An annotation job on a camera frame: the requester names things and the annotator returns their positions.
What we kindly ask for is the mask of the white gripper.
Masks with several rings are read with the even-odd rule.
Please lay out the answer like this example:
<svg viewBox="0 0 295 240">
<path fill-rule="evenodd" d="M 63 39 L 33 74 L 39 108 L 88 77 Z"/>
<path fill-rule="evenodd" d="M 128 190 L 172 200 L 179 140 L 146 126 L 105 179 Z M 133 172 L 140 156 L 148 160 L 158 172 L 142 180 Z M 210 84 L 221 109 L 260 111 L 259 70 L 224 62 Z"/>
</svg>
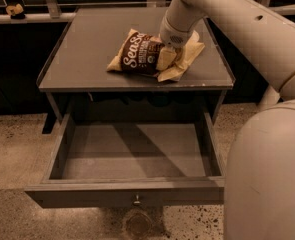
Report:
<svg viewBox="0 0 295 240">
<path fill-rule="evenodd" d="M 159 34 L 166 46 L 160 50 L 156 63 L 159 82 L 179 81 L 204 50 L 205 44 L 199 41 L 199 34 L 194 28 L 193 18 L 184 15 L 171 17 L 169 14 L 163 17 Z"/>
</svg>

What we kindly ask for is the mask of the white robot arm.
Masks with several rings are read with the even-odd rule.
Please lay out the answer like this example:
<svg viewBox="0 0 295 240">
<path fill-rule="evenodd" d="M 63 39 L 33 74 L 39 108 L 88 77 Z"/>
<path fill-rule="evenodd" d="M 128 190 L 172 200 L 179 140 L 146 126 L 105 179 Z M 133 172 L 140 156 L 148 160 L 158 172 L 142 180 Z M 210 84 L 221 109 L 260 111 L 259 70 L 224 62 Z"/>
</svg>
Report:
<svg viewBox="0 0 295 240">
<path fill-rule="evenodd" d="M 208 17 L 246 58 L 234 101 L 274 97 L 239 130 L 227 158 L 225 240 L 295 240 L 295 23 L 254 0 L 172 0 L 160 35 L 183 46 Z"/>
</svg>

